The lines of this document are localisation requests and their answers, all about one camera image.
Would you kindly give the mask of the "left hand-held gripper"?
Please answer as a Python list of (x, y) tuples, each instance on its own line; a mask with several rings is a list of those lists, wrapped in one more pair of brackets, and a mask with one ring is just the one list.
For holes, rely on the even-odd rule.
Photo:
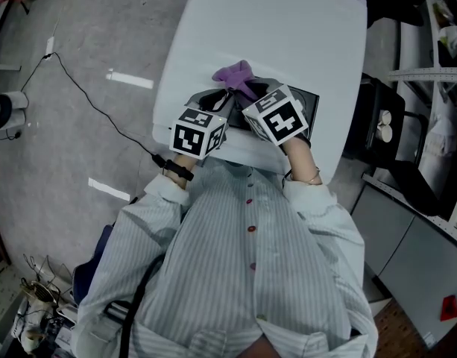
[(229, 90), (194, 94), (173, 121), (169, 149), (202, 160), (226, 140), (228, 117), (235, 105)]

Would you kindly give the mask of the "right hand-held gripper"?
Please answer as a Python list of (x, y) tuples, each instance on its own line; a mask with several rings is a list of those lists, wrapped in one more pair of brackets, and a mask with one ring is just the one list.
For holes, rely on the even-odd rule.
[(245, 85), (255, 95), (242, 114), (262, 140), (281, 146), (293, 137), (310, 143), (311, 93), (273, 78), (254, 78)]

